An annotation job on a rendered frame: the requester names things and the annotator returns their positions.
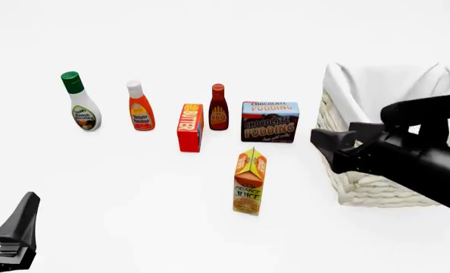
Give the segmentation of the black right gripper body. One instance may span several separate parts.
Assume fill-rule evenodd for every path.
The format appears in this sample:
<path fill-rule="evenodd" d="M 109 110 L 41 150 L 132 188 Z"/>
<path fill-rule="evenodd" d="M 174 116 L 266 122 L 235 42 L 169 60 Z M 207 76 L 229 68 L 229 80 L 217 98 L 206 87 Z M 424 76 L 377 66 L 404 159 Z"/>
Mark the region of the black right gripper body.
<path fill-rule="evenodd" d="M 348 171 L 382 174 L 389 160 L 384 145 L 387 136 L 387 133 L 379 133 L 362 141 L 357 140 L 356 133 L 333 133 L 336 148 L 333 171 L 337 174 Z"/>

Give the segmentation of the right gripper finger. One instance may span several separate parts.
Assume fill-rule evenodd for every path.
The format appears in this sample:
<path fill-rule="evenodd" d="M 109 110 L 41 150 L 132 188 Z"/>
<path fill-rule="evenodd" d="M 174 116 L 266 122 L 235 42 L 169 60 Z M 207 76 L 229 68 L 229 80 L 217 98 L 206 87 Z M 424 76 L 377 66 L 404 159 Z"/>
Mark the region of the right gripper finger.
<path fill-rule="evenodd" d="M 354 147 L 356 142 L 355 131 L 336 132 L 325 129 L 311 130 L 311 143 L 324 156 L 333 156 L 340 149 Z"/>
<path fill-rule="evenodd" d="M 351 122 L 349 131 L 356 132 L 356 140 L 360 143 L 367 143 L 377 138 L 384 130 L 384 124 L 372 124 L 367 122 Z"/>

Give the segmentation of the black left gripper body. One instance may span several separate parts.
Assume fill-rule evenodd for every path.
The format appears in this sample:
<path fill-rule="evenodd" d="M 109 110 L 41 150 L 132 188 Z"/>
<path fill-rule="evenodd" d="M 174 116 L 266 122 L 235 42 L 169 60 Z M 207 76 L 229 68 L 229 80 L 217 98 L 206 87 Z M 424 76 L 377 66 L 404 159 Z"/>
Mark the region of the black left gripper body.
<path fill-rule="evenodd" d="M 36 242 L 0 243 L 0 272 L 28 270 L 36 256 Z"/>

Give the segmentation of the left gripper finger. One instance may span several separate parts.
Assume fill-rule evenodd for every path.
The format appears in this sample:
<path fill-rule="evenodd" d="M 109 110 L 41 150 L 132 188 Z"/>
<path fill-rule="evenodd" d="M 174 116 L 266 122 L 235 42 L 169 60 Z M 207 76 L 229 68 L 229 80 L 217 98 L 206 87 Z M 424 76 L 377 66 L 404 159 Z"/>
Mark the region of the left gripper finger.
<path fill-rule="evenodd" d="M 36 251 L 36 217 L 40 197 L 26 193 L 16 209 L 0 227 L 0 246 L 28 247 Z"/>

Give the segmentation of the white wicker basket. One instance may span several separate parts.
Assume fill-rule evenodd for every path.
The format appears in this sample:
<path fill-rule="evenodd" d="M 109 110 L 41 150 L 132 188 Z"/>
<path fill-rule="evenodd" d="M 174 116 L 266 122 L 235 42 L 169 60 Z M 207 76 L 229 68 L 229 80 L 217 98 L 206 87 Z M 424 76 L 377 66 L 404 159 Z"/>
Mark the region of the white wicker basket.
<path fill-rule="evenodd" d="M 344 131 L 346 129 L 346 123 L 327 91 L 322 93 L 317 128 L 331 131 Z M 434 202 L 384 177 L 354 171 L 336 174 L 332 172 L 326 159 L 322 161 L 341 205 L 383 208 L 438 205 L 438 202 Z"/>

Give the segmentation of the white cloth basket liner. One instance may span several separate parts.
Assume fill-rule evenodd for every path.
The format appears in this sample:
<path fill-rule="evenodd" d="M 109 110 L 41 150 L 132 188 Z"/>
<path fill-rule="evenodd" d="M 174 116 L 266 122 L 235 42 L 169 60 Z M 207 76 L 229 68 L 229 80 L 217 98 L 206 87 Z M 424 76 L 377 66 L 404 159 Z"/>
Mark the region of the white cloth basket liner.
<path fill-rule="evenodd" d="M 379 123 L 384 106 L 443 95 L 450 95 L 450 70 L 439 63 L 385 66 L 331 63 L 323 77 L 317 128 L 346 131 L 350 122 Z"/>

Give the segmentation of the orange juice carton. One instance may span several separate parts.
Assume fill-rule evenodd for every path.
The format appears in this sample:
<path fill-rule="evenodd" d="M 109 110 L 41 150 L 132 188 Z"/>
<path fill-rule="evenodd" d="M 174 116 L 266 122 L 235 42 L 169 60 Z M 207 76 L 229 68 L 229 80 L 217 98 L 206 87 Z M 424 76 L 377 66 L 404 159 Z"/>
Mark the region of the orange juice carton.
<path fill-rule="evenodd" d="M 239 155 L 233 176 L 233 211 L 259 215 L 267 159 L 255 147 Z"/>

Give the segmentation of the chocolate pudding box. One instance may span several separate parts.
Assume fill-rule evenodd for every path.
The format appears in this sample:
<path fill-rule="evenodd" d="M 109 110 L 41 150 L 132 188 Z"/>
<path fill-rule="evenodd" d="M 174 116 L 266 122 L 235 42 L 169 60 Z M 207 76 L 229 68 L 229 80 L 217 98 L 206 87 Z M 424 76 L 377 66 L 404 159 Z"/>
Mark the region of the chocolate pudding box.
<path fill-rule="evenodd" d="M 299 115 L 297 102 L 243 102 L 241 141 L 293 143 Z"/>

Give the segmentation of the dark red BBQ sauce bottle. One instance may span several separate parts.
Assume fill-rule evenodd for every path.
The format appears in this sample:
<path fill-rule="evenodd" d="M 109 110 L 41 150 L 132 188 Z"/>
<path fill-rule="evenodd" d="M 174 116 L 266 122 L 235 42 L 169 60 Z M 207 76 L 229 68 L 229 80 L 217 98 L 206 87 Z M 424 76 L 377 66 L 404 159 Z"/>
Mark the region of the dark red BBQ sauce bottle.
<path fill-rule="evenodd" d="M 212 130 L 226 130 L 229 126 L 229 111 L 224 96 L 224 85 L 216 83 L 212 86 L 212 99 L 209 106 L 209 127 Z"/>

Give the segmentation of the white ranch dressing bottle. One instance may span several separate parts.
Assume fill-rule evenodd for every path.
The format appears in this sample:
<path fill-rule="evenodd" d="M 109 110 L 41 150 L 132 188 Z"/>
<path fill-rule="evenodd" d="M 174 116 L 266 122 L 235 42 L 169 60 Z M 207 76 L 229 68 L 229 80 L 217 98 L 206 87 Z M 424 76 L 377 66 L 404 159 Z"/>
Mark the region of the white ranch dressing bottle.
<path fill-rule="evenodd" d="M 70 96 L 70 112 L 78 127 L 84 131 L 99 129 L 102 114 L 86 92 L 80 75 L 75 71 L 65 72 L 61 75 L 61 80 Z"/>

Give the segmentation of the red butter box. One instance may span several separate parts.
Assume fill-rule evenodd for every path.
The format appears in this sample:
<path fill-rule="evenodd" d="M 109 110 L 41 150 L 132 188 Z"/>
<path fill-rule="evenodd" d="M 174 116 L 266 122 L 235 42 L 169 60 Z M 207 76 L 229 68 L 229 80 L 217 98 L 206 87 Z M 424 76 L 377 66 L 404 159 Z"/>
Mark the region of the red butter box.
<path fill-rule="evenodd" d="M 203 127 L 203 104 L 184 104 L 177 125 L 181 152 L 200 152 Z"/>

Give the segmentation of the orange tomato ketchup bottle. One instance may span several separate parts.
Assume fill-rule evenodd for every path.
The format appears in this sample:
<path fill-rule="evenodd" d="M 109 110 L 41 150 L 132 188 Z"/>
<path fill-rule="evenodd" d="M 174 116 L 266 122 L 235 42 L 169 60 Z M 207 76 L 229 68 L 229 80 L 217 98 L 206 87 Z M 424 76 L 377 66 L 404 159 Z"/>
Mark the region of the orange tomato ketchup bottle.
<path fill-rule="evenodd" d="M 149 101 L 144 95 L 142 85 L 138 80 L 127 82 L 130 95 L 129 110 L 134 129 L 137 131 L 150 131 L 155 129 L 155 117 Z"/>

